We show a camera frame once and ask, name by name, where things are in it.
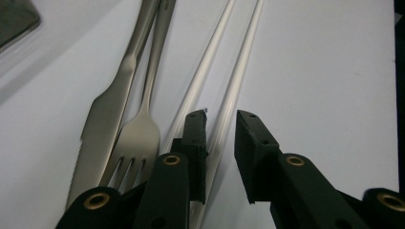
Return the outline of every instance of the white table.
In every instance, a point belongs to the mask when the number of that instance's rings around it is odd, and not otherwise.
[[[42,24],[0,53],[0,228],[54,228],[93,100],[113,80],[138,16],[136,0],[33,0]],[[178,0],[152,115],[161,141],[225,0]],[[207,135],[254,0],[237,1],[197,108]],[[306,156],[339,189],[397,191],[392,1],[266,1],[237,108],[258,115],[285,153]],[[142,58],[125,120],[138,109]],[[249,205],[233,157],[234,121],[202,228],[274,228]]]

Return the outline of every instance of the brass insert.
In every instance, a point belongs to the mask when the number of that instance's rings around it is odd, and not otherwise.
[[[398,212],[405,212],[404,200],[385,193],[378,194],[377,198],[386,207],[389,207]]]
[[[84,207],[89,210],[95,210],[103,207],[110,200],[110,196],[106,193],[92,194],[84,201]]]
[[[167,156],[164,158],[163,163],[166,165],[177,165],[181,159],[178,156]]]
[[[305,161],[298,156],[287,156],[287,162],[294,166],[303,166]]]

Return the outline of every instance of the knife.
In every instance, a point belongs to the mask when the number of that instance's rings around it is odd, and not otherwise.
[[[131,85],[160,0],[143,0],[128,48],[109,88],[95,99],[81,135],[81,148],[66,208],[84,191],[97,187],[117,140]]]

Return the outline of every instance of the fork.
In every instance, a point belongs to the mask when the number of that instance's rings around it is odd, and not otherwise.
[[[160,1],[140,108],[137,115],[122,127],[99,186],[108,186],[110,182],[114,182],[115,189],[121,190],[123,187],[123,191],[127,192],[132,189],[135,181],[142,183],[151,174],[158,154],[160,131],[150,115],[149,108],[175,4],[176,0]]]

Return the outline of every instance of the fork handle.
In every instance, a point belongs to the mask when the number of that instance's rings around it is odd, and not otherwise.
[[[149,57],[148,69],[146,73],[146,82],[143,89],[143,97],[139,112],[149,114],[149,105],[155,83],[161,52],[163,50],[164,40],[169,29],[170,21],[176,0],[161,0],[158,16],[155,23],[155,30],[152,40],[151,54]]]

